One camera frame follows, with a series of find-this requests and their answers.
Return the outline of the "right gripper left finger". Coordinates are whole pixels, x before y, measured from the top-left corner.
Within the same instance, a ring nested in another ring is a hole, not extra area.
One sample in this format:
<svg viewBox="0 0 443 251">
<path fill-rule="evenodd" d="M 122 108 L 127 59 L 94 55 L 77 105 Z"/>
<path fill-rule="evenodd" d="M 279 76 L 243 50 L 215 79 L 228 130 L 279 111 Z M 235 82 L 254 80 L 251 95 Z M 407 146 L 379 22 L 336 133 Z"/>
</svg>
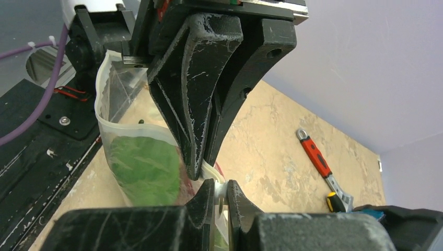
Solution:
<svg viewBox="0 0 443 251">
<path fill-rule="evenodd" d="M 183 206 L 68 211 L 41 250 L 213 250 L 215 181 Z"/>
</svg>

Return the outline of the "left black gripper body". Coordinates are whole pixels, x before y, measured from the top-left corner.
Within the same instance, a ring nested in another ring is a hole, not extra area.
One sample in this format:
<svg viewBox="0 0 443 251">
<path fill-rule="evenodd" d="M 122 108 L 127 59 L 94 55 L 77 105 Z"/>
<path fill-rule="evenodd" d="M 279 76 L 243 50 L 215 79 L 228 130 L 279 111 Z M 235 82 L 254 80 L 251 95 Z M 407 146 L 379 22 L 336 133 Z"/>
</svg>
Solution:
<svg viewBox="0 0 443 251">
<path fill-rule="evenodd" d="M 123 63 L 148 67 L 162 56 L 189 15 L 210 13 L 241 20 L 277 19 L 298 25 L 309 17 L 306 1 L 141 1 L 132 38 L 122 46 Z"/>
</svg>

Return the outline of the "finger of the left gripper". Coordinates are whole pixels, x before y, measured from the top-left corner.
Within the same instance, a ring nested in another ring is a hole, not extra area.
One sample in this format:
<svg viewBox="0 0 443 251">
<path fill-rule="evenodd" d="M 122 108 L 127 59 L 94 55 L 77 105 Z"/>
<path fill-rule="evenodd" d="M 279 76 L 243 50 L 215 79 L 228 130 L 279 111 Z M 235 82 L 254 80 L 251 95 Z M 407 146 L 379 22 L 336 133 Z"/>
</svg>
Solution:
<svg viewBox="0 0 443 251">
<path fill-rule="evenodd" d="M 241 23 L 243 41 L 230 57 L 216 84 L 204 160 L 216 162 L 236 115 L 262 77 L 297 44 L 292 21 L 256 19 Z"/>
<path fill-rule="evenodd" d="M 148 70 L 151 96 L 175 139 L 187 176 L 200 176 L 217 81 L 243 41 L 240 18 L 189 16 Z"/>
</svg>

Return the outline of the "green bell pepper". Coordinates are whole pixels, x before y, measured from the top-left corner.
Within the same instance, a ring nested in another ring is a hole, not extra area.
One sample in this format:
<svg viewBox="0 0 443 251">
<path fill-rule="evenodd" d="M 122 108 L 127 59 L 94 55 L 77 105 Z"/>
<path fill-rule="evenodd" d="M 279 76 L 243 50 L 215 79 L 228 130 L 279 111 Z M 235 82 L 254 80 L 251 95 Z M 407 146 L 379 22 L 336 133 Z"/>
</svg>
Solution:
<svg viewBox="0 0 443 251">
<path fill-rule="evenodd" d="M 130 204 L 175 204 L 180 194 L 181 159 L 174 145 L 150 137 L 118 136 L 108 153 L 110 169 Z"/>
</svg>

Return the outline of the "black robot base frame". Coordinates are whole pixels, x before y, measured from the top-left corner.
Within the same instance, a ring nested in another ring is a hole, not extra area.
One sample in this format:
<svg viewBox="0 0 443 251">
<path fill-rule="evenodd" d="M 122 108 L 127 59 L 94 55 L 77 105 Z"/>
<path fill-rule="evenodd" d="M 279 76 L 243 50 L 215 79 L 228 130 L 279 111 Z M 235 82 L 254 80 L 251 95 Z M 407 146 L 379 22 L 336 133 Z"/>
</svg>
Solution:
<svg viewBox="0 0 443 251">
<path fill-rule="evenodd" d="M 93 96 L 69 86 L 1 146 L 1 250 L 31 246 L 100 145 Z"/>
</svg>

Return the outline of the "clear zip top bag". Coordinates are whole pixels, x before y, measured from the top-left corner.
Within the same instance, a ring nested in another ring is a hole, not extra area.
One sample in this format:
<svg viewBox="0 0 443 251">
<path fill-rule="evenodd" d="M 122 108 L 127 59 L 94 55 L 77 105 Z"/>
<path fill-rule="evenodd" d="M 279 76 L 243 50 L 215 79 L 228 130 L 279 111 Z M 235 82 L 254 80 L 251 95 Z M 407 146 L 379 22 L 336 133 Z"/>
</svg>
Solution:
<svg viewBox="0 0 443 251">
<path fill-rule="evenodd" d="M 188 179 L 182 156 L 154 104 L 144 69 L 126 69 L 107 51 L 96 79 L 95 113 L 104 154 L 128 207 L 185 204 L 207 179 L 225 180 L 204 165 L 203 176 Z"/>
</svg>

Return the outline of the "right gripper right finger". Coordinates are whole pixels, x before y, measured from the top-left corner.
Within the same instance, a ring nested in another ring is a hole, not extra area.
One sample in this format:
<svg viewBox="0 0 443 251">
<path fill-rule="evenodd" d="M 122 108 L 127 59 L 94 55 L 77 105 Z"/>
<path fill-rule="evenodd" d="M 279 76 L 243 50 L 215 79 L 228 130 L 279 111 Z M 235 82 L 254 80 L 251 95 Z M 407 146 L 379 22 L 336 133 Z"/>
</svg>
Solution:
<svg viewBox="0 0 443 251">
<path fill-rule="evenodd" d="M 264 213 L 235 180 L 226 188 L 230 250 L 395 250 L 364 213 Z"/>
</svg>

